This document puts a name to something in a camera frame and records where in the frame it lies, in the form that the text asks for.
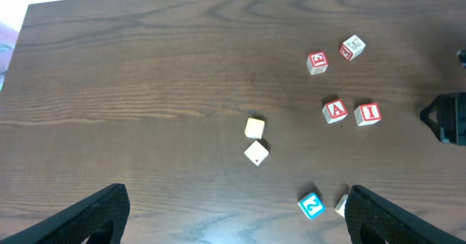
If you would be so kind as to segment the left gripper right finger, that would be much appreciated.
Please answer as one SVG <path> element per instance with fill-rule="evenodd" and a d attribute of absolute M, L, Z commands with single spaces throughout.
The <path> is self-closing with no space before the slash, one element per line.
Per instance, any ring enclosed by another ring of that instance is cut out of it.
<path fill-rule="evenodd" d="M 361 185 L 349 191 L 345 221 L 353 244 L 465 244 Z"/>

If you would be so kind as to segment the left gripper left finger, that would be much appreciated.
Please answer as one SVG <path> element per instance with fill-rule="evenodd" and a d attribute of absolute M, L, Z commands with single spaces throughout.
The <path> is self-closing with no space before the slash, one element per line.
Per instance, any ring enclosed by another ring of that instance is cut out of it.
<path fill-rule="evenodd" d="M 125 185 L 111 184 L 1 242 L 119 244 L 129 214 L 130 200 Z"/>

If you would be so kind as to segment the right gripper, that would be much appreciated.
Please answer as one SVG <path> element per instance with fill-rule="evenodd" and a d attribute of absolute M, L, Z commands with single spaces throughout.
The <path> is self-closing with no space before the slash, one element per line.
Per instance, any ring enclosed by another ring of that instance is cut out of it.
<path fill-rule="evenodd" d="M 438 95 L 419 118 L 440 142 L 465 145 L 465 93 Z"/>

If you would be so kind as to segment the red letter I block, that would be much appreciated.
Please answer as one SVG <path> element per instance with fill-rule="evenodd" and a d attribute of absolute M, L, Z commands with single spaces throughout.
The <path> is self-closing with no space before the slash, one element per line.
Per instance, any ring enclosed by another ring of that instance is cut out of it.
<path fill-rule="evenodd" d="M 354 110 L 358 126 L 373 125 L 382 119 L 378 103 L 367 103 Z"/>

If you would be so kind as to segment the red letter A block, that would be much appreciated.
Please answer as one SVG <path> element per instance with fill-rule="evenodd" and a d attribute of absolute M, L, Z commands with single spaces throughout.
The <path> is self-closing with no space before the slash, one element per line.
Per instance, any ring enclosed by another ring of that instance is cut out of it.
<path fill-rule="evenodd" d="M 341 99 L 326 103 L 322 112 L 328 124 L 341 121 L 348 115 L 348 110 Z"/>

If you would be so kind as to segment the yellow wooden block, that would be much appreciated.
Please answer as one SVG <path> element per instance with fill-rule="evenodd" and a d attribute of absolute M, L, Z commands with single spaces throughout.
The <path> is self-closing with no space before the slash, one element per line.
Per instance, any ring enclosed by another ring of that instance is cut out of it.
<path fill-rule="evenodd" d="M 245 126 L 245 136 L 247 138 L 261 140 L 263 138 L 265 121 L 262 119 L 248 118 Z"/>

